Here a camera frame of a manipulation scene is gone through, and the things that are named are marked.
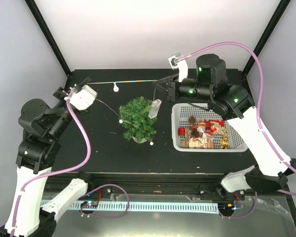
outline white plastic basket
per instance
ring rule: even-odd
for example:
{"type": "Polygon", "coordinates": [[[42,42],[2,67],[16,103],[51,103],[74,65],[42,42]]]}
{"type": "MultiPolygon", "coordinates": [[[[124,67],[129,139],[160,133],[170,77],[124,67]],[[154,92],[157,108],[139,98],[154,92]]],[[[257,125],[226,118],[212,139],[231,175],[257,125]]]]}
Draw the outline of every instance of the white plastic basket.
{"type": "MultiPolygon", "coordinates": [[[[207,108],[207,104],[197,103],[195,105],[207,108]]],[[[227,127],[229,134],[230,146],[228,149],[220,149],[220,141],[222,136],[220,134],[215,134],[213,137],[214,149],[189,149],[181,148],[181,142],[185,139],[184,136],[178,135],[179,127],[188,128],[191,124],[188,123],[188,118],[190,116],[196,117],[197,122],[218,119],[222,120],[221,116],[213,111],[205,111],[197,107],[191,106],[189,104],[175,104],[172,107],[171,121],[172,121],[172,139],[173,146],[180,152],[244,152],[247,150],[246,143],[242,140],[241,136],[237,133],[233,127],[231,127],[226,121],[225,126],[227,127]]]]}

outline black table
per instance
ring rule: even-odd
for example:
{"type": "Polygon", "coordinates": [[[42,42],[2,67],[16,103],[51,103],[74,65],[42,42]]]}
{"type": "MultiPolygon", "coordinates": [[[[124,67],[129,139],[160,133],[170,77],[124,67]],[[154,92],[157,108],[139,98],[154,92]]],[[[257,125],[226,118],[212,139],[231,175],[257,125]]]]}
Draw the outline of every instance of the black table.
{"type": "MultiPolygon", "coordinates": [[[[168,69],[129,70],[75,70],[71,85],[79,84],[86,77],[92,82],[151,80],[173,74],[168,69]]],[[[237,69],[227,70],[231,84],[243,85],[242,73],[237,69]]],[[[195,78],[195,70],[189,71],[195,78]]],[[[120,105],[131,99],[144,96],[152,100],[152,82],[119,83],[119,92],[113,92],[113,84],[90,85],[98,92],[98,99],[118,112],[120,105]]],[[[255,164],[249,150],[242,153],[194,153],[179,152],[173,147],[171,135],[171,112],[174,103],[166,101],[166,95],[156,92],[162,100],[157,122],[153,125],[157,134],[150,146],[148,142],[137,144],[127,141],[122,134],[125,129],[118,123],[118,117],[105,105],[95,101],[88,114],[79,116],[89,135],[92,155],[81,171],[95,173],[171,173],[171,174],[221,174],[238,171],[255,164]]],[[[176,103],[186,103],[181,98],[176,103]]],[[[54,170],[78,164],[85,158],[85,142],[77,126],[72,122],[61,137],[61,149],[55,161],[54,170]]]]}

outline white cable tray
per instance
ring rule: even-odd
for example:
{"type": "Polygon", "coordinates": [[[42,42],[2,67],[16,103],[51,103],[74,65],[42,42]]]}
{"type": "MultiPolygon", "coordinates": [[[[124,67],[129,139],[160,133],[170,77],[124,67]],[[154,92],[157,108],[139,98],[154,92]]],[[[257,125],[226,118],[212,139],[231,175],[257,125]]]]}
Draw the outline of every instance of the white cable tray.
{"type": "MultiPolygon", "coordinates": [[[[40,205],[48,203],[49,200],[42,200],[40,205]]],[[[75,201],[68,210],[80,210],[81,204],[85,201],[75,201]]],[[[84,208],[83,210],[97,211],[124,211],[126,201],[100,201],[95,208],[84,208]]],[[[142,212],[190,212],[190,213],[212,213],[218,214],[216,203],[182,203],[182,202],[129,202],[128,211],[142,212]]]]}

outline pine cone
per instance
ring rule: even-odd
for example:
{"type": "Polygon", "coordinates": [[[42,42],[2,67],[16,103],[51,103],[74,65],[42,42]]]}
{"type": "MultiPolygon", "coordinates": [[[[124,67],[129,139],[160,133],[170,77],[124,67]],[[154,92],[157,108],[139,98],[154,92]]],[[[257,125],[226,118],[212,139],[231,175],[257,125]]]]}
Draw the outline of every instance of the pine cone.
{"type": "Polygon", "coordinates": [[[199,137],[199,131],[197,131],[197,129],[192,129],[191,137],[199,137]]]}
{"type": "Polygon", "coordinates": [[[190,116],[187,120],[190,124],[195,124],[196,123],[196,117],[190,116]]]}

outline artificial pine tree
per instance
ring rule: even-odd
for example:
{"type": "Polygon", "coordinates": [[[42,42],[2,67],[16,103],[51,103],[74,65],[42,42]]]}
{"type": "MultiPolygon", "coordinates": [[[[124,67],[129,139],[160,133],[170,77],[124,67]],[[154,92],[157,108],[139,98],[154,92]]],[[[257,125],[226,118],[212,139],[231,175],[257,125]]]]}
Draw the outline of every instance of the artificial pine tree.
{"type": "Polygon", "coordinates": [[[123,134],[124,138],[131,140],[134,137],[138,143],[141,143],[143,139],[152,141],[156,134],[152,125],[157,118],[148,117],[151,103],[151,100],[140,97],[119,107],[120,118],[124,121],[122,126],[128,130],[123,134]]]}

